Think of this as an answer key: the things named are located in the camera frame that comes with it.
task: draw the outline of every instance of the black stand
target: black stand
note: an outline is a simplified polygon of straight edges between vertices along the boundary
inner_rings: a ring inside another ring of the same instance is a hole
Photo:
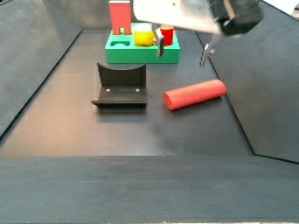
[[[113,69],[98,63],[102,83],[98,106],[146,105],[146,64],[134,69]]]

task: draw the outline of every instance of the small red piece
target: small red piece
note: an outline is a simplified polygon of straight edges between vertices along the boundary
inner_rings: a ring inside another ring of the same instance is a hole
[[[227,93],[227,88],[221,80],[182,87],[163,93],[163,101],[170,110],[207,101]]]
[[[109,6],[114,35],[121,34],[121,28],[125,28],[126,35],[131,35],[130,1],[110,1]]]
[[[174,43],[174,27],[171,25],[162,24],[161,31],[165,36],[165,46],[170,46]]]

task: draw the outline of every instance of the red cylinder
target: red cylinder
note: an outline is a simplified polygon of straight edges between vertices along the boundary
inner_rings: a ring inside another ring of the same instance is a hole
[[[161,31],[165,37],[165,46],[170,46],[174,43],[174,27],[171,25],[163,24],[161,26]]]
[[[221,80],[210,80],[203,83],[170,90],[163,93],[163,101],[170,110],[207,101],[227,93],[227,88]]]

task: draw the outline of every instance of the green base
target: green base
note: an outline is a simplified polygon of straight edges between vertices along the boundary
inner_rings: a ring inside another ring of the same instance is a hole
[[[107,63],[178,63],[181,56],[181,45],[174,34],[173,45],[163,49],[163,56],[157,57],[157,45],[137,46],[134,35],[110,34],[106,53]]]

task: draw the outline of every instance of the gray wall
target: gray wall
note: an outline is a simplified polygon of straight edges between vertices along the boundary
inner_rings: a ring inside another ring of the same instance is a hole
[[[0,5],[0,136],[81,34],[53,0]]]
[[[54,0],[54,2],[66,10],[83,30],[111,29],[109,0]],[[137,21],[134,10],[133,21]]]
[[[299,163],[299,21],[262,7],[261,24],[222,39],[211,62],[255,153]],[[201,39],[207,43],[210,35]]]

